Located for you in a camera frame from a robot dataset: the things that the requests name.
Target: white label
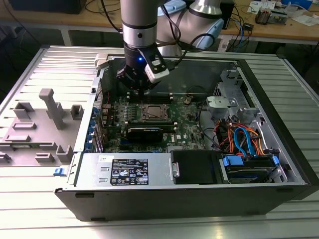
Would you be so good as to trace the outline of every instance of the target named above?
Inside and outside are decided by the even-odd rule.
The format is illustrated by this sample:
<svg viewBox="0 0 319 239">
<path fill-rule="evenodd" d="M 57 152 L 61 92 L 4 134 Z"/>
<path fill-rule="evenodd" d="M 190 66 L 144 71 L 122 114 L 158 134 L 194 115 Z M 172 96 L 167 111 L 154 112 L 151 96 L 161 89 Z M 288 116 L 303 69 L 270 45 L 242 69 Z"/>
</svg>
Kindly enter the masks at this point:
<svg viewBox="0 0 319 239">
<path fill-rule="evenodd" d="M 148 178 L 136 178 L 136 181 L 147 181 Z"/>
<path fill-rule="evenodd" d="M 100 155 L 99 156 L 99 163 L 112 163 L 112 160 L 114 159 L 114 155 Z"/>
</svg>

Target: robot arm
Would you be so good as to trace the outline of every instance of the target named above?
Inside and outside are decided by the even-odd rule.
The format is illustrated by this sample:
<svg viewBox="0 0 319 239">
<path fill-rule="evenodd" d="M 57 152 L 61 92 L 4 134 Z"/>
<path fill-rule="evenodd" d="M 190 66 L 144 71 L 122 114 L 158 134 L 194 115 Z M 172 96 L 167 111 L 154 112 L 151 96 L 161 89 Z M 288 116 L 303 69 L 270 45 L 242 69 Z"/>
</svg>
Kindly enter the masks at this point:
<svg viewBox="0 0 319 239">
<path fill-rule="evenodd" d="M 158 7 L 169 1 L 121 0 L 125 66 L 118 71 L 117 79 L 129 89 L 137 90 L 140 96 L 143 96 L 144 91 L 155 87 L 162 77 L 169 74 L 156 43 L 158 36 L 174 40 L 172 33 L 168 31 L 169 22 L 165 17 L 159 17 L 160 25 L 158 26 Z M 181 13 L 172 15 L 173 21 L 182 28 L 181 39 L 185 43 L 190 43 L 194 34 L 198 36 L 201 33 L 210 32 L 207 28 L 221 17 L 220 1 L 196 0 L 191 5 L 190 11 L 183 13 L 182 18 L 178 17 Z M 197 30 L 191 29 L 192 26 L 197 27 Z M 203 44 L 198 44 L 202 40 L 199 39 L 194 46 L 202 47 Z"/>
</svg>

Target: black cable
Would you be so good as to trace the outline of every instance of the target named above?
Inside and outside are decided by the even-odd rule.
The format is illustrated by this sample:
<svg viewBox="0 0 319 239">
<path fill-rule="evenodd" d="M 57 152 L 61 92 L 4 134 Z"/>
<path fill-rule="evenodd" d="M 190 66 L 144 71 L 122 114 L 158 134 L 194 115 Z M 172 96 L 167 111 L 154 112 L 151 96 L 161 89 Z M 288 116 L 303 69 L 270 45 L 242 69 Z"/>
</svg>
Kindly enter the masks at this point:
<svg viewBox="0 0 319 239">
<path fill-rule="evenodd" d="M 178 26 L 176 25 L 176 23 L 170 18 L 169 13 L 168 13 L 168 11 L 167 11 L 165 5 L 161 6 L 161 10 L 162 10 L 162 12 L 164 13 L 164 15 L 166 16 L 166 18 L 167 18 L 168 21 L 169 21 L 170 30 L 171 30 L 171 33 L 172 33 L 172 35 L 173 35 L 174 40 L 176 41 L 176 44 L 181 47 L 180 42 L 179 42 L 179 40 L 180 40 L 180 38 L 181 38 L 181 31 L 180 31 L 179 27 L 178 27 Z M 173 26 L 174 26 L 174 27 L 177 29 L 177 31 L 178 31 L 178 37 L 175 36 L 175 32 L 174 32 L 174 30 L 173 30 Z"/>
<path fill-rule="evenodd" d="M 12 38 L 10 35 L 8 35 L 8 34 L 4 31 L 1 27 L 0 27 L 0 31 L 1 31 L 6 37 L 10 38 L 10 41 L 11 41 L 10 43 L 11 43 L 11 45 L 12 45 L 13 48 L 22 50 L 22 51 L 24 51 L 24 52 L 30 54 L 32 57 L 34 57 L 34 54 L 32 54 L 31 52 L 25 50 L 25 49 L 22 48 L 22 47 L 15 46 L 15 45 L 13 44 L 12 40 L 15 40 L 15 39 L 17 39 L 17 38 Z"/>
<path fill-rule="evenodd" d="M 91 13 L 99 13 L 99 14 L 103 15 L 103 14 L 104 14 L 104 11 L 103 11 L 103 8 L 102 8 L 102 7 L 99 9 L 99 11 L 93 11 L 93 10 L 90 10 L 90 9 L 88 8 L 88 6 L 89 6 L 91 3 L 95 2 L 95 1 L 96 1 L 96 0 L 91 0 L 91 1 L 89 1 L 87 4 L 85 4 L 85 9 L 86 9 L 87 11 L 91 12 Z M 115 6 L 115 5 L 119 4 L 119 3 L 120 3 L 120 1 L 119 1 L 118 3 L 115 3 L 115 4 L 107 4 L 107 5 L 105 5 L 105 6 Z M 118 11 L 118 10 L 120 10 L 120 8 L 115 9 L 115 10 L 111 10 L 111 11 L 108 11 L 108 13 L 114 12 L 114 11 Z"/>
<path fill-rule="evenodd" d="M 310 56 L 308 57 L 308 61 L 306 61 L 303 69 L 302 69 L 302 73 L 301 75 L 302 76 L 305 76 L 306 73 L 308 72 L 308 70 L 314 65 L 314 63 L 316 62 L 316 59 L 318 58 L 319 56 L 319 53 L 316 54 L 316 50 L 319 46 L 319 41 L 318 43 L 316 44 L 315 48 L 312 50 L 312 52 L 310 53 Z"/>
<path fill-rule="evenodd" d="M 1 91 L 2 93 L 6 94 L 6 95 L 8 94 L 8 92 L 6 92 L 5 90 L 3 90 L 3 89 L 1 89 L 1 88 L 0 88 L 0 91 Z"/>
<path fill-rule="evenodd" d="M 13 61 L 11 60 L 10 58 L 10 55 L 9 53 L 7 52 L 6 48 L 4 47 L 4 52 L 6 54 L 6 56 L 4 55 L 4 57 L 7 59 L 8 63 L 11 65 L 11 67 L 13 68 L 13 70 L 18 73 L 18 70 L 16 69 L 16 67 L 14 66 L 14 63 Z"/>
<path fill-rule="evenodd" d="M 198 113 L 198 127 L 199 127 L 199 130 L 202 132 L 202 134 L 207 138 L 209 139 L 209 141 L 211 141 L 215 147 L 218 147 L 219 145 L 214 141 L 212 140 L 205 132 L 204 130 L 202 129 L 201 125 L 200 125 L 200 115 L 201 115 L 201 112 L 203 110 L 203 107 L 204 107 L 204 104 L 206 103 L 206 100 L 203 102 L 203 104 L 201 105 L 201 108 L 200 108 L 200 111 Z"/>
<path fill-rule="evenodd" d="M 10 11 L 9 7 L 5 4 L 5 0 L 2 0 L 3 1 L 3 4 L 6 8 L 6 10 L 9 12 L 9 14 L 13 17 L 13 19 L 19 23 L 23 28 L 24 30 L 26 30 L 26 32 L 33 38 L 33 40 L 38 43 L 39 45 L 42 45 L 29 31 L 28 29 L 25 28 L 25 26 L 12 14 L 12 12 Z"/>
<path fill-rule="evenodd" d="M 248 31 L 248 37 L 247 37 L 245 40 L 242 41 L 242 47 L 241 47 L 241 48 L 243 48 L 244 46 L 248 46 L 251 33 L 252 33 L 251 31 Z M 235 49 L 236 47 L 238 47 L 239 44 L 240 44 L 240 43 L 238 43 L 237 45 L 234 45 L 234 46 L 233 46 L 233 49 Z"/>
<path fill-rule="evenodd" d="M 199 49 L 199 50 L 190 50 L 190 48 L 192 47 L 192 45 L 194 44 L 195 41 L 197 41 L 199 38 L 203 37 L 203 36 L 209 36 L 213 39 L 213 42 L 210 44 L 210 46 L 207 46 L 204 49 Z M 215 44 L 215 37 L 212 34 L 209 33 L 203 33 L 198 35 L 197 37 L 195 37 L 188 45 L 188 47 L 186 48 L 186 50 L 184 51 L 184 53 L 182 54 L 182 56 L 179 58 L 179 60 L 175 63 L 175 66 L 178 66 L 179 63 L 181 63 L 181 61 L 184 59 L 185 55 L 187 54 L 188 51 L 191 52 L 202 52 L 202 51 L 206 51 L 207 49 L 209 49 L 212 45 Z"/>
<path fill-rule="evenodd" d="M 189 92 L 190 92 L 190 90 L 191 89 L 193 89 L 193 88 L 199 88 L 199 89 L 202 89 L 206 94 L 207 94 L 207 91 L 205 90 L 205 88 L 204 87 L 202 87 L 202 86 L 198 86 L 198 85 L 195 85 L 195 86 L 191 86 L 191 87 L 189 87 L 188 88 L 188 90 L 186 91 L 186 94 L 188 94 Z"/>
<path fill-rule="evenodd" d="M 239 23 L 241 24 L 241 27 L 243 27 L 243 25 L 245 24 L 245 21 L 244 21 L 243 17 L 241 17 L 241 16 L 239 15 L 239 11 L 238 11 L 238 8 L 237 8 L 236 6 L 235 6 L 235 9 L 236 9 L 236 11 L 237 11 L 237 14 L 232 13 L 232 15 L 239 17 Z M 238 37 L 239 37 L 239 35 L 240 35 L 240 33 L 241 33 L 241 29 L 238 29 L 238 30 L 239 30 L 239 31 L 238 31 L 238 34 L 237 34 L 236 38 L 234 39 L 233 43 L 229 46 L 229 48 L 226 50 L 226 52 L 229 52 L 229 51 L 231 50 L 231 48 L 233 48 L 233 50 L 235 49 L 234 45 L 235 45 L 235 43 L 236 43 L 236 41 L 237 41 L 237 39 L 238 39 Z"/>
<path fill-rule="evenodd" d="M 106 7 L 105 7 L 105 4 L 104 4 L 104 1 L 103 1 L 103 0 L 101 0 L 101 4 L 102 4 L 102 7 L 103 7 L 103 11 L 104 11 L 104 13 L 105 13 L 105 16 L 106 16 L 106 18 L 108 19 L 108 21 L 110 22 L 110 24 L 112 25 L 112 27 L 113 27 L 116 31 L 121 32 L 122 30 L 119 29 L 118 27 L 116 27 L 116 26 L 114 25 L 114 23 L 112 22 L 112 20 L 111 20 L 109 14 L 108 14 L 108 12 L 106 11 Z"/>
</svg>

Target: table leg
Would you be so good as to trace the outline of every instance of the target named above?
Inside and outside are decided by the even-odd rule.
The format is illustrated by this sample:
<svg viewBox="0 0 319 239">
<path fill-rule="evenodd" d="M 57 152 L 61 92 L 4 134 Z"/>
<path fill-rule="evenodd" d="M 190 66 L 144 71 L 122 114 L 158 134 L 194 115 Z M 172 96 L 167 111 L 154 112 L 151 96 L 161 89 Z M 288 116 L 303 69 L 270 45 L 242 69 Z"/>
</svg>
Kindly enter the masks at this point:
<svg viewBox="0 0 319 239">
<path fill-rule="evenodd" d="M 72 39 L 71 39 L 69 30 L 61 29 L 60 31 L 63 37 L 64 45 L 72 46 L 73 44 L 72 44 Z"/>
<path fill-rule="evenodd" d="M 225 52 L 231 39 L 233 39 L 233 35 L 221 35 L 218 51 Z"/>
</svg>

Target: power supply label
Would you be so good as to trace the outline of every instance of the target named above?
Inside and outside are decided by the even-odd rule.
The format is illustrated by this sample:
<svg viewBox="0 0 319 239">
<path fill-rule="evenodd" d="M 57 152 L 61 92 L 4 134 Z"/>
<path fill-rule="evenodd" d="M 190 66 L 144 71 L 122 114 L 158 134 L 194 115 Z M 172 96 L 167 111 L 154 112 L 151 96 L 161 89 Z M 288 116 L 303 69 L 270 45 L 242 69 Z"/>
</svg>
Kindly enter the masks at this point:
<svg viewBox="0 0 319 239">
<path fill-rule="evenodd" d="M 147 159 L 113 159 L 111 173 L 113 186 L 149 184 Z"/>
</svg>

